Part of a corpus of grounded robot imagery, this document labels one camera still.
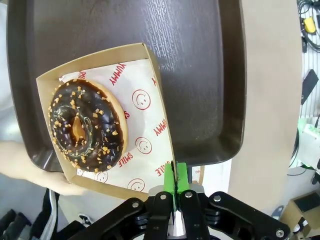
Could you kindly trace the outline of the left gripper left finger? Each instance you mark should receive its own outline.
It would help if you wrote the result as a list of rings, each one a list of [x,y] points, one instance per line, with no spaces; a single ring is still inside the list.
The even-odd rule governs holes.
[[[166,240],[171,215],[174,211],[174,164],[164,167],[164,185],[146,201],[132,197],[74,234],[71,240]]]

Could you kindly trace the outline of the person's right hand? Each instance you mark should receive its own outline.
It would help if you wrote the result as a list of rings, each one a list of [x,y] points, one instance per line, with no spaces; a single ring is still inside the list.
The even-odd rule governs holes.
[[[85,188],[70,183],[60,172],[40,171],[29,175],[27,180],[64,196],[80,196],[86,192]]]

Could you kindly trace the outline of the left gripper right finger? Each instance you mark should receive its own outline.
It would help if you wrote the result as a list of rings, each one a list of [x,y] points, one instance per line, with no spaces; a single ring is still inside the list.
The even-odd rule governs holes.
[[[176,164],[176,191],[189,240],[216,239],[210,229],[232,240],[286,240],[291,233],[285,223],[223,191],[210,196],[197,191],[189,184],[184,162]]]

